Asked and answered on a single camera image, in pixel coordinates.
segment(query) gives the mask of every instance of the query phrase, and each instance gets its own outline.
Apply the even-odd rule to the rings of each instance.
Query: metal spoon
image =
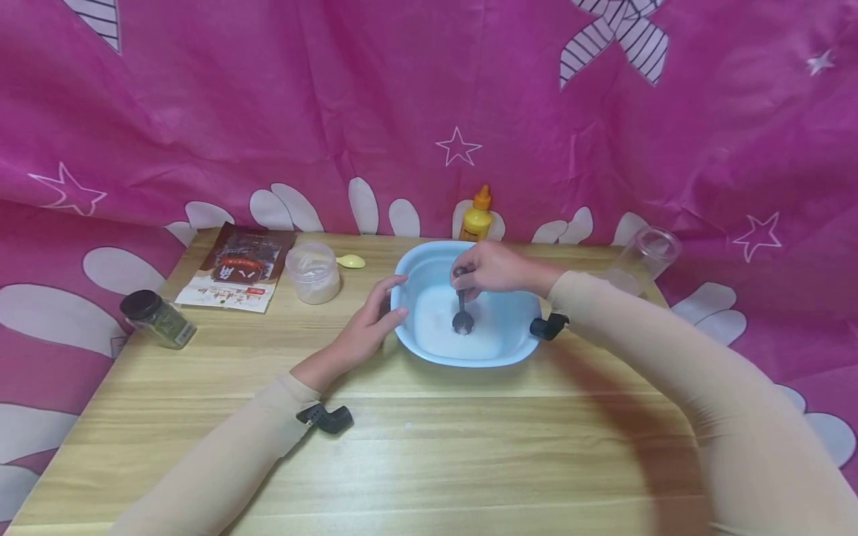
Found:
[[[459,277],[467,272],[467,268],[460,266],[453,270],[453,277]],[[453,331],[459,335],[467,335],[474,330],[474,317],[465,310],[465,291],[456,291],[456,295],[459,297],[459,312],[453,316]]]

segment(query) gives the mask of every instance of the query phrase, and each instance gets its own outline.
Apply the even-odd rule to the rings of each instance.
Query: arm sleeve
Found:
[[[787,397],[668,310],[567,272],[548,296],[570,329],[628,363],[687,416],[717,534],[858,534],[858,498]]]
[[[318,397],[291,375],[277,377],[132,504],[109,534],[220,534],[247,506],[275,462],[304,436],[308,428],[295,414]]]

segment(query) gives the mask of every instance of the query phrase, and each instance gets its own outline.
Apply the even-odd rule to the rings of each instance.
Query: yellow plastic spoon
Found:
[[[349,253],[348,255],[344,255],[344,256],[338,256],[336,258],[336,262],[337,262],[337,264],[339,264],[343,268],[355,268],[355,269],[357,269],[357,268],[363,268],[364,266],[366,266],[365,260],[363,260],[359,256],[356,256],[352,253]]]

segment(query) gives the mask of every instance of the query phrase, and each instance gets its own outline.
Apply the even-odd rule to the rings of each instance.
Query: wooden table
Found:
[[[215,239],[201,232],[164,295]],[[7,536],[104,533],[194,443],[275,374],[330,342],[419,239],[301,235],[367,268],[306,305],[284,280],[265,315],[185,308],[200,326],[181,352],[131,338]],[[599,272],[609,248],[530,245]],[[664,304],[652,287],[648,299]],[[355,426],[314,432],[272,472],[233,534],[703,534],[694,442],[679,410],[611,354],[572,334],[520,364],[454,369],[395,335],[330,402]]]

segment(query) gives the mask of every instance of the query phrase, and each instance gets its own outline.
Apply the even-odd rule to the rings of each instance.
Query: pink curtain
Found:
[[[162,280],[195,229],[450,237],[483,183],[493,238],[674,231],[674,311],[782,385],[858,485],[857,15],[0,3],[0,523],[121,348],[121,293]]]

